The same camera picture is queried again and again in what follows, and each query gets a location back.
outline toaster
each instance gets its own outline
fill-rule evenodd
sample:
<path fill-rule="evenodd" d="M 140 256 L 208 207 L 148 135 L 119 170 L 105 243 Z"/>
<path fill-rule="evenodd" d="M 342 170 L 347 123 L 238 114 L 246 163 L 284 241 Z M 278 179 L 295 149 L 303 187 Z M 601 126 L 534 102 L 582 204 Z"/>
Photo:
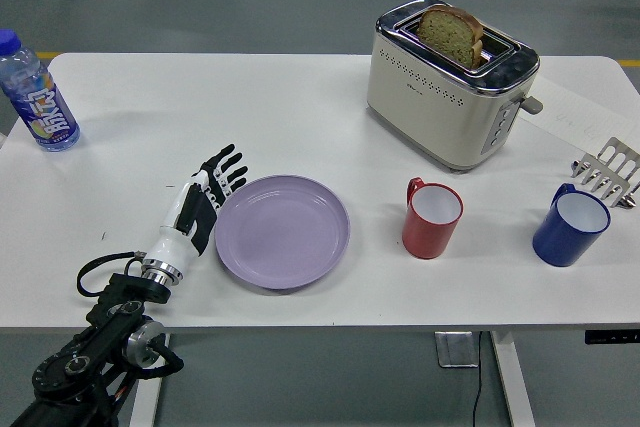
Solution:
<path fill-rule="evenodd" d="M 469 170 L 506 142 L 540 59 L 530 47 L 483 25 L 482 61 L 467 69 L 423 44 L 422 14 L 439 0 L 415 0 L 376 22 L 367 103 L 427 154 L 453 170 Z"/>

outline white table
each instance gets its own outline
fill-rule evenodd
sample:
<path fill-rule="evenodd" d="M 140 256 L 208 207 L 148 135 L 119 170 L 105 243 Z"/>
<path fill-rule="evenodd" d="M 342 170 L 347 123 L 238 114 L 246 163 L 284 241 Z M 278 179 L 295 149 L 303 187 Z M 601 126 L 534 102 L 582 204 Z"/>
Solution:
<path fill-rule="evenodd" d="M 638 212 L 613 209 L 611 229 L 572 267 L 549 266 L 531 248 L 582 150 L 521 114 L 496 155 L 469 173 L 451 173 L 367 108 L 369 63 L 369 56 L 346 55 L 54 59 L 51 71 L 82 136 L 67 152 L 46 153 L 20 123 L 0 151 L 0 329 L 86 326 L 93 302 L 75 291 L 78 269 L 105 254 L 149 248 L 177 189 L 229 143 L 243 152 L 249 180 L 294 174 L 332 189 L 350 215 L 349 247 L 328 275 L 282 295 L 234 279 L 212 242 L 167 305 L 148 305 L 173 331 L 489 329 L 503 333 L 500 356 L 500 345 L 512 345 L 509 329 L 639 324 Z M 547 112 L 564 112 L 567 99 L 581 96 L 631 123 L 640 119 L 640 96 L 610 59 L 545 57 L 538 77 L 532 92 Z M 557 98 L 552 84 L 568 95 Z M 638 129 L 626 140 L 637 149 Z M 465 203 L 435 260 L 413 258 L 400 239 L 406 185 L 415 176 L 452 186 Z M 105 266 L 85 285 L 99 290 L 117 267 Z"/>

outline toast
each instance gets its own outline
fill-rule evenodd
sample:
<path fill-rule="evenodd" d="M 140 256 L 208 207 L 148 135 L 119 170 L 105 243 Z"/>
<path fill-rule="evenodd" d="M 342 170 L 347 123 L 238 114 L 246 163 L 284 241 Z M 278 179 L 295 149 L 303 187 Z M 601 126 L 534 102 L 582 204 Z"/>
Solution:
<path fill-rule="evenodd" d="M 457 7 L 434 5 L 420 18 L 420 41 L 467 69 L 482 62 L 482 24 Z"/>

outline lavender plate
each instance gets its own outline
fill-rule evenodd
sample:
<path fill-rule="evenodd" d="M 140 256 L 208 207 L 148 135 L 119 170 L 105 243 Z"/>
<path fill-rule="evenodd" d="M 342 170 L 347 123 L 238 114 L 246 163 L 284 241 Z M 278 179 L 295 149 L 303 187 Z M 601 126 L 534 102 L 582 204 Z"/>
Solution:
<path fill-rule="evenodd" d="M 304 177 L 278 175 L 236 191 L 218 212 L 224 265 L 267 289 L 293 289 L 333 269 L 349 242 L 349 216 L 336 195 Z"/>

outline metal bracket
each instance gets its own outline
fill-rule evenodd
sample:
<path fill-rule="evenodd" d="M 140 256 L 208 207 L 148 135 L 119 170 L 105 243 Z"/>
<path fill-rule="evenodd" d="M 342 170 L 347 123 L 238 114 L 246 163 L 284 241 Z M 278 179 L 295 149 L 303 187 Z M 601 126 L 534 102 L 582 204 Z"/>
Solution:
<path fill-rule="evenodd" d="M 582 177 L 580 185 L 591 187 L 591 193 L 601 194 L 601 200 L 610 207 L 635 207 L 633 194 L 640 188 L 636 175 L 640 170 L 640 154 L 617 138 L 611 137 L 596 157 L 585 154 L 582 160 L 574 161 L 572 170 L 572 178 Z"/>
<path fill-rule="evenodd" d="M 473 332 L 436 332 L 438 364 L 444 368 L 478 367 Z"/>

